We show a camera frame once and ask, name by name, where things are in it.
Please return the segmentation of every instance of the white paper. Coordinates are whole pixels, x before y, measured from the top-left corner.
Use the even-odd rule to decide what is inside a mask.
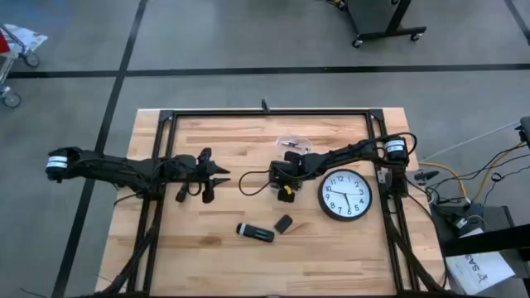
[[[31,31],[26,28],[22,28],[19,26],[11,25],[11,24],[5,24],[5,27],[14,35],[16,36],[24,46],[29,47],[31,50],[35,51],[36,48],[38,48],[44,41],[48,39],[48,36],[39,34],[37,32]],[[6,39],[9,49],[11,52],[8,53],[2,53],[0,55],[8,57],[8,56],[14,56],[17,57],[19,53],[22,52],[22,48],[14,41],[10,41],[11,37],[4,32],[4,30],[0,29],[0,32],[3,34],[4,38]]]
[[[483,232],[482,228],[476,228],[461,237]],[[512,268],[498,252],[446,257],[446,261],[451,275],[467,295],[475,295],[515,275]]]

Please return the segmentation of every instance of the yellow wire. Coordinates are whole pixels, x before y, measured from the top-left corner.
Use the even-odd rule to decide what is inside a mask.
[[[446,171],[449,171],[456,178],[458,178],[458,176],[459,176],[458,173],[456,173],[449,166],[444,166],[444,165],[437,164],[437,163],[434,163],[434,162],[420,162],[420,165],[423,165],[423,166],[436,166],[436,167],[439,167],[439,168],[444,169]],[[467,191],[465,191],[464,183],[462,183],[462,180],[460,180],[460,179],[457,179],[457,180],[458,180],[458,183],[460,184],[460,189],[462,190],[462,194],[467,199]]]
[[[517,144],[515,147],[511,148],[511,150],[521,146],[522,144],[524,144],[524,142],[520,142],[519,144]],[[505,153],[501,154],[499,157],[497,157],[492,163],[491,165],[489,165],[489,169],[486,171],[486,175],[484,175],[484,178],[482,179],[482,182],[480,183],[480,187],[479,187],[479,191],[477,191],[477,194],[476,196],[473,197],[473,199],[471,200],[476,200],[480,193],[482,193],[482,189],[484,188],[484,186],[486,185],[486,180],[488,179],[489,177],[489,172],[491,171],[491,168],[493,166],[495,166],[500,160],[502,160],[505,156],[507,156],[511,151],[506,151]]]

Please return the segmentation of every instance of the clock face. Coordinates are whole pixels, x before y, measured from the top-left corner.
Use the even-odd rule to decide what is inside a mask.
[[[338,169],[320,184],[320,207],[332,219],[351,221],[363,216],[372,205],[372,190],[359,173]]]

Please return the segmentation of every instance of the cart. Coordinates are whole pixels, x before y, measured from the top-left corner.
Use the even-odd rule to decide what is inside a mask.
[[[39,66],[39,56],[31,49],[30,46],[24,44],[7,26],[0,24],[0,39],[5,40],[7,43],[8,52],[4,55],[5,61],[0,69],[0,99],[3,104],[9,108],[16,108],[20,105],[22,99],[20,95],[12,91],[9,86],[5,85],[7,74],[12,68],[13,63],[17,59],[22,59],[24,63],[31,67],[36,68]]]

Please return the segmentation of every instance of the concrete floor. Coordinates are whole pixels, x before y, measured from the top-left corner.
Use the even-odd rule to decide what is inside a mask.
[[[530,24],[530,2],[513,2]],[[37,71],[83,71],[118,69],[139,0],[2,4],[2,22],[50,37],[38,50]],[[324,0],[150,0],[128,68],[530,63],[530,46],[503,0],[418,0],[403,25],[428,29],[417,43],[391,38],[355,50],[348,19]],[[15,70],[31,71],[22,63]],[[46,153],[94,147],[113,82],[8,80],[24,102],[17,109],[0,106],[0,297],[25,297],[20,287],[51,294],[84,181],[49,182]],[[105,153],[126,154],[138,108],[258,107],[267,97],[272,107],[404,107],[419,157],[430,156],[530,115],[528,82],[530,70],[126,78]],[[430,161],[472,171],[517,141],[510,127]],[[528,177],[530,171],[500,183],[488,205],[506,204],[516,224],[529,224]],[[469,192],[478,182],[467,184]],[[115,195],[96,184],[67,296],[94,289]]]

